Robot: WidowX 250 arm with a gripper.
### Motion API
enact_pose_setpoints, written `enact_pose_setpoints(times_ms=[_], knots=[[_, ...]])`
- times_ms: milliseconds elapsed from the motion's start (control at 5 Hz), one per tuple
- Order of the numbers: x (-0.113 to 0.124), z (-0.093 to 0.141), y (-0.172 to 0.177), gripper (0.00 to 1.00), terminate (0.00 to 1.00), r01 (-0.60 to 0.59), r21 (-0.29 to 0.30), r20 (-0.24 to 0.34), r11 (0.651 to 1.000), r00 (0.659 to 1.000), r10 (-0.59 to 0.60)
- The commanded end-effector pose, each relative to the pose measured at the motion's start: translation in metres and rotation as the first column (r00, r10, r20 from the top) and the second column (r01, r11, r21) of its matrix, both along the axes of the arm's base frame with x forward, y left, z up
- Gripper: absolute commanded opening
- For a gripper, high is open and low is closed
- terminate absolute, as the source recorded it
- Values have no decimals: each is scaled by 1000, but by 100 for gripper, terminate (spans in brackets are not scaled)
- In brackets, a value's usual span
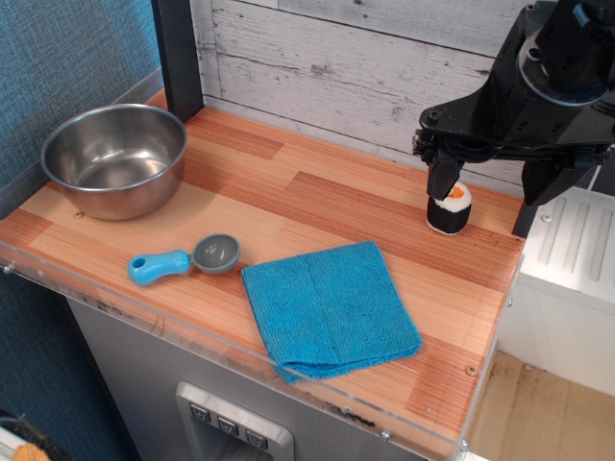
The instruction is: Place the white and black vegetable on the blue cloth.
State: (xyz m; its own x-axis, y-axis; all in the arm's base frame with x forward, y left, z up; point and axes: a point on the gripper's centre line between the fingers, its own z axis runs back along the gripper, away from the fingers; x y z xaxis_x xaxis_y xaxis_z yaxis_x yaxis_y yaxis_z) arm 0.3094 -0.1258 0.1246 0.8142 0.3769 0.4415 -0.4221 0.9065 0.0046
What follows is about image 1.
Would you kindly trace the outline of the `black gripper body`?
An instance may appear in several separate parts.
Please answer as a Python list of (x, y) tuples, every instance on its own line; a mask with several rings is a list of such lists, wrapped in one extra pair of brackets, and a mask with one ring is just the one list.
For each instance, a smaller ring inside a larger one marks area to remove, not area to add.
[(533, 4), (479, 90), (423, 111), (413, 149), (427, 164), (438, 149), (480, 163), (613, 143), (613, 5)]

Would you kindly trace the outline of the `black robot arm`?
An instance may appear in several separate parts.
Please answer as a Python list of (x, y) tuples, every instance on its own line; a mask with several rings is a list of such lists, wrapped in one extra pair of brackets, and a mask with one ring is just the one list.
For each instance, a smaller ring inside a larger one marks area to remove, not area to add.
[(525, 202), (541, 206), (610, 157), (614, 143), (614, 4), (524, 7), (474, 93), (425, 109), (414, 153), (444, 199), (467, 163), (524, 164)]

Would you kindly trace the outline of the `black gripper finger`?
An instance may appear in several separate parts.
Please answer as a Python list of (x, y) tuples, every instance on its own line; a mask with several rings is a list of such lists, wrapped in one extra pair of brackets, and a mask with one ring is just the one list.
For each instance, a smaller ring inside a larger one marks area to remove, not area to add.
[(463, 166), (462, 158), (438, 149), (429, 162), (428, 195), (443, 201), (454, 188)]
[(545, 205), (606, 160), (607, 146), (571, 146), (550, 152), (546, 158), (526, 161), (522, 170), (525, 204)]

